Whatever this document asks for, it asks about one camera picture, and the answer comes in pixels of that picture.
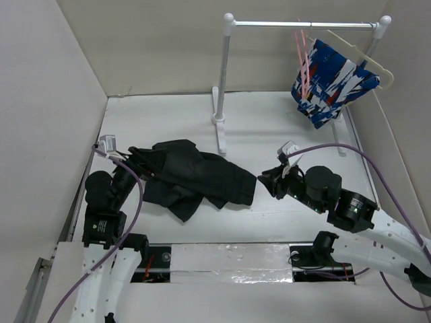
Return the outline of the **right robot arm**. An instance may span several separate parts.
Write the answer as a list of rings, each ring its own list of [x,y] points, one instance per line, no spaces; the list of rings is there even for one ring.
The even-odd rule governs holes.
[[[419,293],[430,295],[430,261],[413,233],[395,221],[370,199],[343,189],[342,179],[325,166],[303,172],[298,166],[278,166],[264,171],[259,181],[278,200],[286,195],[318,214],[337,229],[376,242],[365,247],[348,242],[330,231],[320,231],[310,255],[321,266],[336,262],[361,264],[411,283]]]

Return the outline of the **black trousers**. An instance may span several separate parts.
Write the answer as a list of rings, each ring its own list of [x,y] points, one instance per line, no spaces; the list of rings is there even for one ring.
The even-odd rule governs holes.
[[[155,165],[160,173],[145,181],[143,200],[167,208],[182,222],[195,214],[203,199],[218,209],[227,203],[251,206],[257,178],[249,171],[214,153],[199,151],[188,139],[156,143],[154,161],[129,161]]]

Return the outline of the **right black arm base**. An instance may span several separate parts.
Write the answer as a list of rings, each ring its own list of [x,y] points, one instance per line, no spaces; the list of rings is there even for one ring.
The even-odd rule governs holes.
[[[295,283],[355,282],[351,264],[319,262],[311,252],[311,248],[310,244],[290,245],[288,263],[292,265]]]

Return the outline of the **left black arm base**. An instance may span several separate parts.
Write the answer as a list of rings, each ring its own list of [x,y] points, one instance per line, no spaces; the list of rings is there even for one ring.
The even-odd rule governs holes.
[[[132,283],[169,283],[172,246],[150,245],[147,258],[135,270]]]

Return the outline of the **pink plastic hanger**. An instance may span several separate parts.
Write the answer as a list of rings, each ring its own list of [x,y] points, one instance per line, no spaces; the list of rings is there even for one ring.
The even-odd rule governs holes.
[[[310,65],[303,30],[300,30],[299,32],[295,31],[294,37],[296,41],[298,60],[300,63],[301,98],[305,100],[310,87]]]

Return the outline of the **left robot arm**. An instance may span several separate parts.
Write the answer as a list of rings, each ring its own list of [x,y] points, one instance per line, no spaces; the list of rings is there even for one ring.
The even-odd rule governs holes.
[[[84,279],[77,287],[71,322],[118,322],[117,311],[135,270],[150,260],[147,236],[132,233],[121,208],[133,188],[142,191],[142,182],[160,169],[156,154],[130,147],[127,154],[104,156],[117,166],[112,174],[93,172],[85,181]]]

